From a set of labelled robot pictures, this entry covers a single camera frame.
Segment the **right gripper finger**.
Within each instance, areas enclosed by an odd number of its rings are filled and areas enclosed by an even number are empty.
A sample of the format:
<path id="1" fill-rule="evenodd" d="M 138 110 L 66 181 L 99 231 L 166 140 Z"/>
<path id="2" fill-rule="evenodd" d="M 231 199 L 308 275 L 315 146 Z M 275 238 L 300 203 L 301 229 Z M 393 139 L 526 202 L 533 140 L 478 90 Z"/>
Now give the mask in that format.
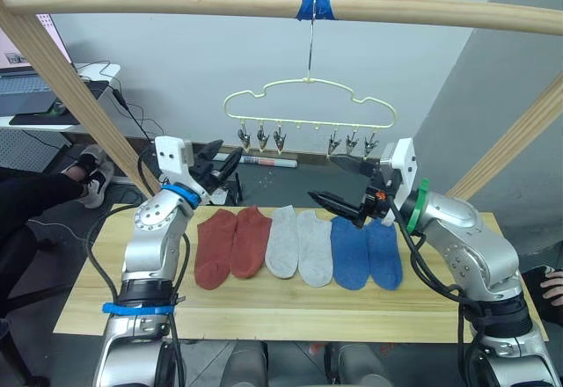
<path id="1" fill-rule="evenodd" d="M 373 160 L 346 154 L 331 155 L 330 161 L 346 172 L 360 174 L 365 177 L 370 177 L 375 168 L 375 162 Z"/>
<path id="2" fill-rule="evenodd" d="M 356 228 L 361 229 L 363 227 L 366 213 L 362 204 L 353 205 L 338 195 L 327 191 L 309 191 L 308 195 L 321 208 L 349 220 Z"/>

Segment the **bystander's bare hand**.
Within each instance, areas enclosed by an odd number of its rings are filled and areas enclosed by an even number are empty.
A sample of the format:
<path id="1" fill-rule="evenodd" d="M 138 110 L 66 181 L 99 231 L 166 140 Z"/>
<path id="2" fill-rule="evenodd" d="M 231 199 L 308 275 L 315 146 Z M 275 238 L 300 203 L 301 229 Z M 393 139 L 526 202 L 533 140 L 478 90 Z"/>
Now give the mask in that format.
<path id="1" fill-rule="evenodd" d="M 542 298 L 551 306 L 560 307 L 563 302 L 563 273 L 556 270 L 545 275 L 545 280 L 540 283 Z"/>

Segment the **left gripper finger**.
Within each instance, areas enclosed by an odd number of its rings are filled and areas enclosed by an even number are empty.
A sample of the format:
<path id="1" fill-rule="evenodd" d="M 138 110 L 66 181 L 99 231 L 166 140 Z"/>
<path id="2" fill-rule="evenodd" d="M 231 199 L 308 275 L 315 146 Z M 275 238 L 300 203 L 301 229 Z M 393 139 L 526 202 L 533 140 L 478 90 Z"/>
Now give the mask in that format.
<path id="1" fill-rule="evenodd" d="M 223 140 L 214 140 L 204 144 L 196 154 L 197 163 L 207 163 L 214 160 L 223 145 Z"/>
<path id="2" fill-rule="evenodd" d="M 219 180 L 221 182 L 227 180 L 228 177 L 237 169 L 240 158 L 243 155 L 243 151 L 244 150 L 241 147 L 237 147 L 227 156 L 219 171 Z"/>

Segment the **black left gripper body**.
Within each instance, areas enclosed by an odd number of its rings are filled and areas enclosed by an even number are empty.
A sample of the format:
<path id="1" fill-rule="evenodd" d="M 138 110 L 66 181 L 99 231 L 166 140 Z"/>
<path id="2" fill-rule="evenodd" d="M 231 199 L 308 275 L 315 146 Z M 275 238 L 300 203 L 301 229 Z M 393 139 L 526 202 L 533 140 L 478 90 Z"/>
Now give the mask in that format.
<path id="1" fill-rule="evenodd" d="M 194 157 L 193 179 L 208 193 L 212 194 L 229 177 L 229 169 L 223 166 L 216 169 L 209 151 L 201 149 Z"/>

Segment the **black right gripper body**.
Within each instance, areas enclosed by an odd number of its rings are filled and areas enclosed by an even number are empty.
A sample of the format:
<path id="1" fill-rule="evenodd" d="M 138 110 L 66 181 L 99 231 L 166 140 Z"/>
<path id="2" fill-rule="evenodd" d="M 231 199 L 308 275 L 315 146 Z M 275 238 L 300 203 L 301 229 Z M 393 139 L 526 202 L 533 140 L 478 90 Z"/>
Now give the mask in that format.
<path id="1" fill-rule="evenodd" d="M 369 177 L 359 211 L 359 224 L 364 225 L 366 219 L 384 219 L 390 211 L 390 201 L 398 191 L 398 172 L 389 164 L 379 161 L 362 161 L 360 174 Z"/>

